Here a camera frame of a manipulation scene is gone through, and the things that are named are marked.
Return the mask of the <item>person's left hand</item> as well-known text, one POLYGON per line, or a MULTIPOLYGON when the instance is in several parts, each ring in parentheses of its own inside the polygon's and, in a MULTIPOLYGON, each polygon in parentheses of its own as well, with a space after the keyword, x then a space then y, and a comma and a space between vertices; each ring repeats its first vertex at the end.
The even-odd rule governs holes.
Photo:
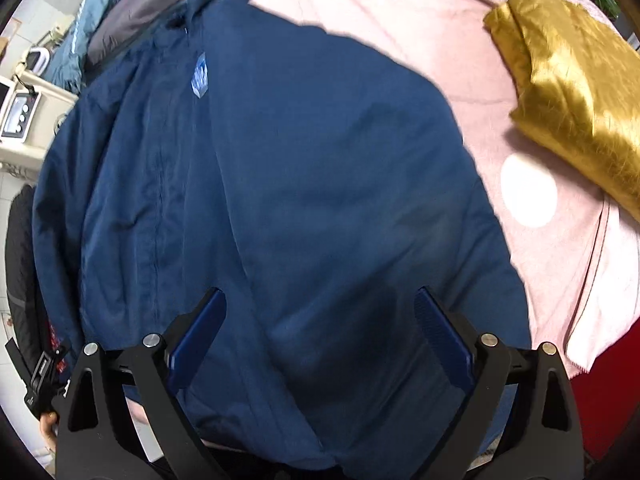
POLYGON ((39 419, 39 430, 46 448, 51 452, 56 452, 56 425, 58 424, 58 414, 55 412, 43 413, 39 419))

